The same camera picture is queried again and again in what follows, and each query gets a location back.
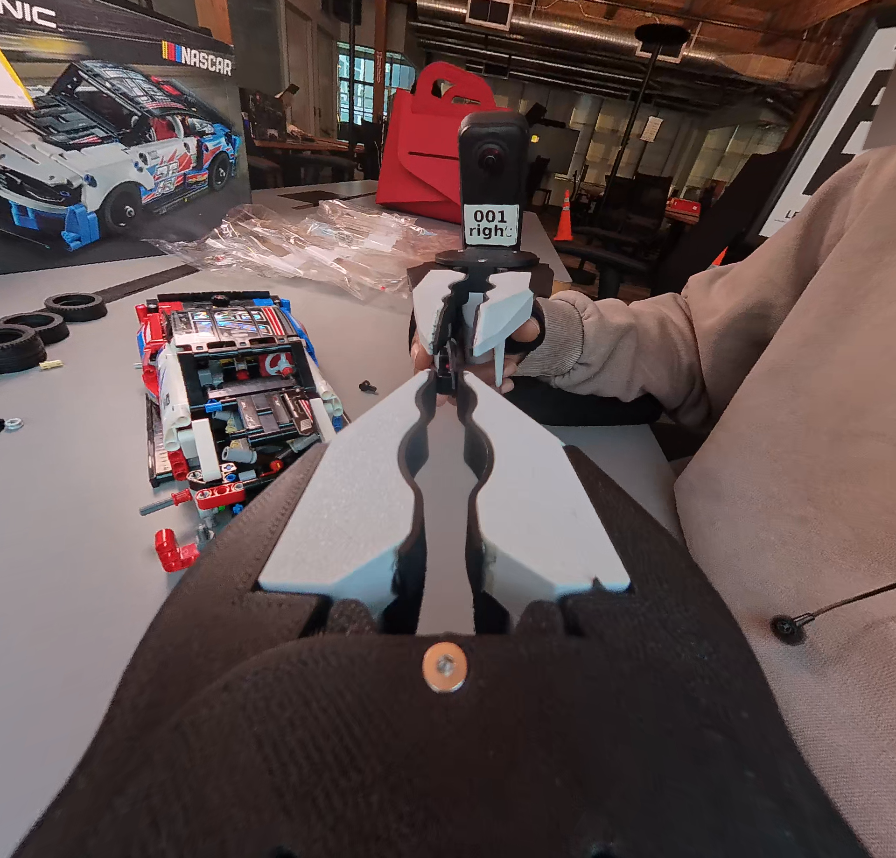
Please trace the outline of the white air vent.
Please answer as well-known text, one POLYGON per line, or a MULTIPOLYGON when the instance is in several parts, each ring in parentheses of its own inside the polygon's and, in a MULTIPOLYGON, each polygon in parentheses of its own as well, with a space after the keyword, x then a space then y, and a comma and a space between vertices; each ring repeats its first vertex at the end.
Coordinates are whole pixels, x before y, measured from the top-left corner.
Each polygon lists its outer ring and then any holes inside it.
POLYGON ((511 29, 512 0, 467 0, 465 23, 508 33, 511 29))

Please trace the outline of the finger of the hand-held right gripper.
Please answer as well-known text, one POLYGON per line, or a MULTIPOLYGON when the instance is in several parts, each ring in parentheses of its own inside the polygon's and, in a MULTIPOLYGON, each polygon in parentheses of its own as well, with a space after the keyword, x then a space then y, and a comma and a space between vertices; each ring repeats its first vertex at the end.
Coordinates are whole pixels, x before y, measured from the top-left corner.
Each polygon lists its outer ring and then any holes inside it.
POLYGON ((461 353, 465 351, 466 325, 462 306, 463 291, 457 292, 466 274, 456 270, 427 270, 412 288, 413 316, 416 333, 412 337, 410 356, 413 361, 431 361, 454 338, 461 353))
POLYGON ((495 388, 504 377, 505 343, 532 316, 534 294, 530 273, 492 273, 472 326, 472 358, 494 361, 495 388))

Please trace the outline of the crumpled clear plastic bags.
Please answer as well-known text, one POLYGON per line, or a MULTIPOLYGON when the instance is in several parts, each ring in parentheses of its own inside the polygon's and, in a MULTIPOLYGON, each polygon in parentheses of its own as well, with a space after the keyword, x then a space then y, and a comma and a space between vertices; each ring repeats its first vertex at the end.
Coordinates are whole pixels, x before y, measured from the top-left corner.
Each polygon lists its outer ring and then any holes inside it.
POLYGON ((148 243, 197 269, 315 281, 361 301, 380 293, 406 297, 407 269, 433 260, 441 249, 437 234, 414 218, 341 200, 322 202, 299 220, 260 204, 241 204, 198 239, 148 243))

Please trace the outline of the person's right forearm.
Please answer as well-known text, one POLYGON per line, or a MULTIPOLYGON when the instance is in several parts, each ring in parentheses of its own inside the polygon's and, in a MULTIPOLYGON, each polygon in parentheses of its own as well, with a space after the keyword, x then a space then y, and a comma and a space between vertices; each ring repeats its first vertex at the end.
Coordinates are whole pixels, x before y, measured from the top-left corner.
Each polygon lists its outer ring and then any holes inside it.
POLYGON ((692 276, 680 293, 625 304, 563 292, 539 307, 544 340, 522 374, 575 394, 656 398, 677 422, 716 421, 787 315, 768 259, 692 276))

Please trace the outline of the person's beige sweatshirt torso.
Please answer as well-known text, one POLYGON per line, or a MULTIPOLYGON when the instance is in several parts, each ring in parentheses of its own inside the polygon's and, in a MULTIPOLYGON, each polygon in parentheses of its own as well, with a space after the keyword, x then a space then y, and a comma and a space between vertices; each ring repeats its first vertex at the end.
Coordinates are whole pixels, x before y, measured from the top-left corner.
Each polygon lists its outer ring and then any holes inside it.
POLYGON ((894 218, 894 147, 871 150, 682 293, 713 425, 676 486, 689 549, 873 856, 894 856, 894 594, 799 646, 770 618, 894 581, 894 218))

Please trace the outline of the red felt tote bag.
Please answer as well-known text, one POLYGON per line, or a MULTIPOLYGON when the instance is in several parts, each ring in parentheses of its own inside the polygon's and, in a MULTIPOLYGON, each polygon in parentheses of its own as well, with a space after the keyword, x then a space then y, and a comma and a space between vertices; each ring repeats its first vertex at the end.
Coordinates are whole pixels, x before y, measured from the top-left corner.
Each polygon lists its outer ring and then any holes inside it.
POLYGON ((489 124, 512 113, 496 105, 487 82, 448 62, 420 72, 414 90, 397 90, 388 120, 376 202, 446 223, 462 223, 458 138, 470 114, 489 124))

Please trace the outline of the studio light on stand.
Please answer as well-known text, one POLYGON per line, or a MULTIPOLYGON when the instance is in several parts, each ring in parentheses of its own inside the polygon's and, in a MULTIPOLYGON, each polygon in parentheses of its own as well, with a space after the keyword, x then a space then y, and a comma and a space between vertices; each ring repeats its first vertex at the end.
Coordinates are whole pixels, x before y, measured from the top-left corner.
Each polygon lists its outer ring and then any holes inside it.
POLYGON ((615 185, 625 149, 630 141, 634 123, 643 104, 644 94, 649 85, 653 69, 656 66, 659 56, 663 54, 665 49, 668 49, 669 57, 671 57, 673 52, 676 52, 677 56, 679 56, 682 47, 690 38, 690 33, 685 27, 667 23, 645 23, 636 28, 634 35, 636 39, 640 41, 642 45, 645 45, 650 49, 651 52, 648 56, 648 65, 644 72, 644 77, 636 94, 632 111, 626 122, 616 156, 614 157, 613 166, 610 170, 609 177, 607 178, 604 198, 609 197, 612 187, 615 185))

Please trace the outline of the white sign board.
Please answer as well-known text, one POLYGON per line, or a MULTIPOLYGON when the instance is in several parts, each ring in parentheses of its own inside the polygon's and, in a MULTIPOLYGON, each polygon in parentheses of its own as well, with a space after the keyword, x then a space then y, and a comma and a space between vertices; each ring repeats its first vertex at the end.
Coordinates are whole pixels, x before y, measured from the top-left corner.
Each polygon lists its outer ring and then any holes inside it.
POLYGON ((833 77, 747 236, 753 246, 777 233, 812 195, 871 147, 894 142, 895 8, 875 12, 833 77))

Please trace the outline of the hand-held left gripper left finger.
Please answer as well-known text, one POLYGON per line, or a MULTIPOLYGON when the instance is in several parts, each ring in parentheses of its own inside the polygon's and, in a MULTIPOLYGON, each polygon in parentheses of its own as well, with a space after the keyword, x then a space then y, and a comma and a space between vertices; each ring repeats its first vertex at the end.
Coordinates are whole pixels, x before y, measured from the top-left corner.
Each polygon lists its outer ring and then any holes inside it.
POLYGON ((266 592, 354 599, 416 628, 427 568, 423 497, 431 373, 417 373, 326 447, 266 562, 266 592))

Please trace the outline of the toy brick race car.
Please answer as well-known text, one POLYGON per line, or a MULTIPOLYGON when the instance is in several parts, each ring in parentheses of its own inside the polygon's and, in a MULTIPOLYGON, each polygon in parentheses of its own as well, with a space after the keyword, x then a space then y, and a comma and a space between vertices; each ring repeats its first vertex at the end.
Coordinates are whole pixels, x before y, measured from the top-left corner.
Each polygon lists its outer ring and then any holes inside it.
POLYGON ((290 303, 270 292, 173 292, 138 304, 153 487, 174 483, 169 506, 197 513, 193 542, 155 534, 163 570, 192 565, 218 528, 308 449, 349 423, 290 303))

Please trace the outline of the printed toy car box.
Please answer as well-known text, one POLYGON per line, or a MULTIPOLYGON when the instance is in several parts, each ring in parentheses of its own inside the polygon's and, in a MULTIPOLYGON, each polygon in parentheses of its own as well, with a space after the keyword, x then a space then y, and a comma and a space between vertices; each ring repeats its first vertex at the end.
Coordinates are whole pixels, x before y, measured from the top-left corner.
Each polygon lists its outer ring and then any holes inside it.
POLYGON ((231 45, 136 6, 1 0, 2 274, 151 257, 251 199, 231 45))

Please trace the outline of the black toy rubber tyre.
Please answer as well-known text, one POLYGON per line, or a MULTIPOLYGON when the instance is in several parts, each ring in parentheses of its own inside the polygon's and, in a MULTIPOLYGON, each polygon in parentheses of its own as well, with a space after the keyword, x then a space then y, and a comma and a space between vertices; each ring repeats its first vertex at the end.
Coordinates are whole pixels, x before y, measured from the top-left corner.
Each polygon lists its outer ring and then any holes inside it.
POLYGON ((96 293, 88 292, 65 292, 48 297, 44 307, 69 324, 91 322, 107 314, 105 300, 96 293))
POLYGON ((1 323, 27 326, 36 332, 45 346, 58 344, 70 336, 69 326, 63 317, 47 310, 3 316, 1 323))
POLYGON ((10 374, 38 367, 48 359, 47 349, 35 329, 1 325, 0 373, 10 374))

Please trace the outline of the black office chair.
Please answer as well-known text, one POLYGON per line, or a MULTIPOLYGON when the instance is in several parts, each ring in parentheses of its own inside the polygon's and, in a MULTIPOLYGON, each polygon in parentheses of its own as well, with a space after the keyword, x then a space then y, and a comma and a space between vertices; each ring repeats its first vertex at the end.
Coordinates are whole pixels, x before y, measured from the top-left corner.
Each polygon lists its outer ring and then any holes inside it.
POLYGON ((568 239, 558 232, 554 247, 579 261, 571 277, 597 283, 598 298, 615 298, 626 276, 646 277, 656 259, 671 176, 637 173, 608 183, 592 211, 570 220, 568 239))

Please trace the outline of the black toy brick part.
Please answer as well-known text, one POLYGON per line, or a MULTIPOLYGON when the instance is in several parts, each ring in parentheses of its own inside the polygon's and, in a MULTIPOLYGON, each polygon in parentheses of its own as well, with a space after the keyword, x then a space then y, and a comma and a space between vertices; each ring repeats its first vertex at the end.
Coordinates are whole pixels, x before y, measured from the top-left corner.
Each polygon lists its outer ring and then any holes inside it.
POLYGON ((462 348, 458 345, 456 338, 449 337, 441 348, 434 351, 433 355, 436 407, 456 403, 463 368, 462 348))

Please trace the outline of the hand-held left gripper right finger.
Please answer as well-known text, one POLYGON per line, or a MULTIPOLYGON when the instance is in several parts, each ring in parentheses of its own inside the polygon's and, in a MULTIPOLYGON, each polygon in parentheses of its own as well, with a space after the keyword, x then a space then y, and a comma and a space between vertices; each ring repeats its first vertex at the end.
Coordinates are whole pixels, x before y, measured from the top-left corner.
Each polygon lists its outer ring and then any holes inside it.
POLYGON ((466 567, 476 628, 514 627, 535 602, 594 586, 629 589, 623 566, 563 442, 483 380, 462 374, 469 495, 466 567))

